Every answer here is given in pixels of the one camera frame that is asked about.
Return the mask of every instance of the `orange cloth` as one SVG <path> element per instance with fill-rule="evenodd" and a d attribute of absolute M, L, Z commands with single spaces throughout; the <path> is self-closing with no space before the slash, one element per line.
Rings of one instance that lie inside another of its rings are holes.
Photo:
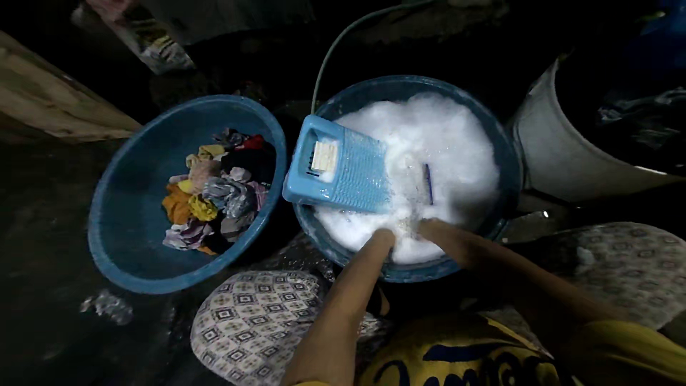
<path fill-rule="evenodd" d="M 210 256 L 214 256 L 217 254 L 217 252 L 214 252 L 212 249 L 209 249 L 209 247 L 206 247 L 204 245 L 202 247 L 198 248 L 198 251 L 205 252 Z"/>
<path fill-rule="evenodd" d="M 191 195 L 184 193 L 175 183 L 167 185 L 169 196 L 162 200 L 162 206 L 167 210 L 169 221 L 177 225 L 184 225 L 193 216 L 188 200 Z"/>

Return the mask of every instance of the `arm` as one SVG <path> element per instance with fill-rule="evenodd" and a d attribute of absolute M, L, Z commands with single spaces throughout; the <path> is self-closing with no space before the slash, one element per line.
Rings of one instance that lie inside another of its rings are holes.
<path fill-rule="evenodd" d="M 511 301 L 555 355 L 580 326 L 621 319 L 613 309 L 596 304 L 570 283 L 480 236 L 437 219 L 423 220 L 419 234 Z"/>
<path fill-rule="evenodd" d="M 377 230 L 345 266 L 327 295 L 324 309 L 298 344 L 282 385 L 307 381 L 330 386 L 353 384 L 357 330 L 383 259 L 394 244 L 391 231 Z"/>

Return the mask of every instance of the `concrete floor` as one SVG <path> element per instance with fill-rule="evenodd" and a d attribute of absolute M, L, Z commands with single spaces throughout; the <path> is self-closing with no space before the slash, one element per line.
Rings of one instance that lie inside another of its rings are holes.
<path fill-rule="evenodd" d="M 216 377 L 190 352 L 188 329 L 197 307 L 219 283 L 246 269 L 317 269 L 331 277 L 331 263 L 304 235 L 293 237 L 297 224 L 289 224 L 290 233 L 274 234 L 275 227 L 294 221 L 286 214 L 255 243 L 269 248 L 249 250 L 253 258 L 189 290 L 141 295 L 111 284 L 93 264 L 86 220 L 95 184 L 121 143 L 0 144 L 0 164 L 12 182 L 0 188 L 0 272 L 3 308 L 9 310 L 0 349 L 6 359 L 3 380 L 188 385 L 197 378 L 207 384 Z M 130 323 L 118 326 L 107 315 L 80 312 L 82 302 L 104 288 L 131 306 Z"/>

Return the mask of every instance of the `yellow shirt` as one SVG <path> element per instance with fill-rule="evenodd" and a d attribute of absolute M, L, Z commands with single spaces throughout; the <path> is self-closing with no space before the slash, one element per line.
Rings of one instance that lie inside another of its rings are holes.
<path fill-rule="evenodd" d="M 359 384 L 686 385 L 686 349 L 634 323 L 589 323 L 564 355 L 562 365 L 509 328 L 475 315 L 425 319 L 403 327 Z"/>

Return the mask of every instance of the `patterned fabric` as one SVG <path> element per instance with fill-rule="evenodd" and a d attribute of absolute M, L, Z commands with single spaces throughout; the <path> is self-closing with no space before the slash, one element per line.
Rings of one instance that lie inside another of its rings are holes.
<path fill-rule="evenodd" d="M 686 242 L 644 224 L 610 223 L 559 235 L 578 240 L 591 264 L 569 281 L 654 330 L 686 308 Z"/>
<path fill-rule="evenodd" d="M 202 303 L 191 348 L 217 375 L 238 386 L 276 386 L 320 311 L 327 284 L 300 271 L 248 271 L 226 280 Z M 366 315 L 360 340 L 383 323 Z"/>
<path fill-rule="evenodd" d="M 608 223 L 562 231 L 529 244 L 532 260 L 566 276 L 591 298 L 658 330 L 686 310 L 686 242 L 637 223 Z M 529 255 L 514 248 L 524 256 Z M 480 313 L 540 345 L 512 307 Z"/>

